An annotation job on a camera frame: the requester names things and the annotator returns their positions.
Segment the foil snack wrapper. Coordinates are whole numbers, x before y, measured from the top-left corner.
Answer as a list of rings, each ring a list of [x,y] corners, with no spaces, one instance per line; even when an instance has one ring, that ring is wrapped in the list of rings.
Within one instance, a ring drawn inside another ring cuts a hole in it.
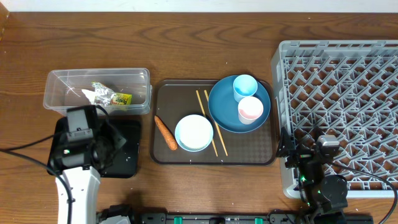
[[[116,93],[100,82],[93,82],[95,105],[112,106],[112,105],[130,105],[132,95],[126,93]]]

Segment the light blue bowl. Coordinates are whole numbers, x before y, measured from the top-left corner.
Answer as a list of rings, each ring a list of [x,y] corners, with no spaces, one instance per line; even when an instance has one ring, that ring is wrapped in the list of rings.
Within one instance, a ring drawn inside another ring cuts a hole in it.
[[[191,114],[183,117],[176,125],[175,139],[177,144],[188,152],[199,152],[208,147],[211,142],[205,136],[203,116]]]

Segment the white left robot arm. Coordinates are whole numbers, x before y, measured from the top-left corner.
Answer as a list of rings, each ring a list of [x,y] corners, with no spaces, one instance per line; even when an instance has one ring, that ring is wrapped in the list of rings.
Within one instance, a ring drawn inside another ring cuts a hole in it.
[[[64,118],[48,160],[57,175],[58,222],[95,223],[101,174],[113,165],[126,139],[100,105],[68,109]]]

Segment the white paper napkin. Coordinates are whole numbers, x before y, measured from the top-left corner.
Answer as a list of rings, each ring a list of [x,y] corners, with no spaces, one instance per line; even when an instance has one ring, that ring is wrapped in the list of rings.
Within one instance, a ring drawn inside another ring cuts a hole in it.
[[[82,93],[86,96],[91,105],[95,104],[96,93],[91,90],[82,89]]]

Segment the orange carrot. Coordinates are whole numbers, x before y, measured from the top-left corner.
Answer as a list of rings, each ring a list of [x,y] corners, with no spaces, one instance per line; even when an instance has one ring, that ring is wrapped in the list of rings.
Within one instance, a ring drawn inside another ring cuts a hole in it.
[[[169,131],[166,125],[162,122],[162,120],[158,116],[154,116],[154,120],[156,126],[158,127],[161,135],[164,137],[166,144],[168,145],[169,149],[172,151],[177,150],[178,144],[173,136],[173,134]]]

